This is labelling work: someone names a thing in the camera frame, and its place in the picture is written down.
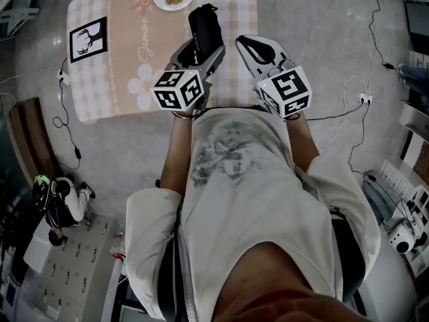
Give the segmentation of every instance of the gray floor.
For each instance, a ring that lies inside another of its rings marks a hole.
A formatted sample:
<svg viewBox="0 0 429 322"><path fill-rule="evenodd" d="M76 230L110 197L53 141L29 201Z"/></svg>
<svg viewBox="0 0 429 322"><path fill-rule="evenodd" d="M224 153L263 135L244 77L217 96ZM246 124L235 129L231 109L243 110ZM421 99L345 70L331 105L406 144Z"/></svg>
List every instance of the gray floor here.
<svg viewBox="0 0 429 322"><path fill-rule="evenodd" d="M65 129L51 119L64 116L58 99L58 80L53 71L66 57L66 12L72 0L37 0L41 7L35 21L28 22L15 42L15 71L26 72L16 80L18 99L38 96L42 101L49 137L57 157L74 166L73 147ZM396 64L410 49L406 17L401 0L380 0L377 43L385 61ZM343 111L343 83L352 75L369 79L373 41L368 30L375 0L258 0L259 33L280 41L301 64L314 95L307 117L324 117ZM6 42L0 47L8 46ZM347 109L356 107L361 83L346 87ZM371 78L374 99L406 99L407 90L395 74L381 66L378 56ZM125 202L134 191L154 185L168 148L172 122L169 113L140 114L102 119L86 125L76 118L70 89L64 89L73 138L82 153L77 177L97 192L93 207L124 220ZM398 124L401 103L374 102L365 120L365 143L353 153L358 170L378 168L383 159L398 156L405 130ZM348 159L362 138L361 108L347 116L337 139L324 152ZM334 137L341 119L311 123L314 138L324 145Z"/></svg>

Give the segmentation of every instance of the checkered tablecloth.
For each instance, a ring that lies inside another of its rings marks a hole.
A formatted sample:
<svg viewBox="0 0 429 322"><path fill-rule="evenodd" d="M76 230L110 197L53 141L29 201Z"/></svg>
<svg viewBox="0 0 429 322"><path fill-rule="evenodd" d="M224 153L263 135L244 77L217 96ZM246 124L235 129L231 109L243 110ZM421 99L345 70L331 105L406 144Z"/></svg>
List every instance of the checkered tablecloth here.
<svg viewBox="0 0 429 322"><path fill-rule="evenodd" d="M70 83L79 120L158 111L157 104L151 100L149 88L167 65L170 56L190 39L187 16L196 7L194 1L181 11L165 12L159 10L152 0L72 1L68 6L68 41L73 30L107 17L106 52L70 63L68 47ZM176 28L172 32L178 29L174 21L166 21L172 14L150 19L154 13L180 13L176 15L184 21L177 21L181 36L165 42L162 50L150 56L148 42L153 40L154 43L158 36L168 33L170 27ZM235 47L235 39L243 34L257 34L257 2L232 0L226 9L218 10L217 15L227 51L222 64L210 78L213 86L208 107L252 106L257 97L251 90L251 75ZM149 33L148 20L151 24ZM142 53L137 53L137 59L135 50L141 48Z"/></svg>

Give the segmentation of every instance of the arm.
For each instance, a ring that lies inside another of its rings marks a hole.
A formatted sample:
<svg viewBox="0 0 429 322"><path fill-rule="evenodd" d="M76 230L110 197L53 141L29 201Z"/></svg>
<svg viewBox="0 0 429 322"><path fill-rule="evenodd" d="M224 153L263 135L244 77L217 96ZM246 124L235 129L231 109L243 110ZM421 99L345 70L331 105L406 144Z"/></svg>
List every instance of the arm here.
<svg viewBox="0 0 429 322"><path fill-rule="evenodd" d="M192 115L193 109L183 113ZM185 195L188 180L192 137L192 120L174 117L170 145L161 175L161 189Z"/></svg>
<svg viewBox="0 0 429 322"><path fill-rule="evenodd" d="M300 117L294 121L286 121L288 127L292 158L296 166L304 172L314 158L319 156L319 152L314 145L310 127L303 112L299 112Z"/></svg>

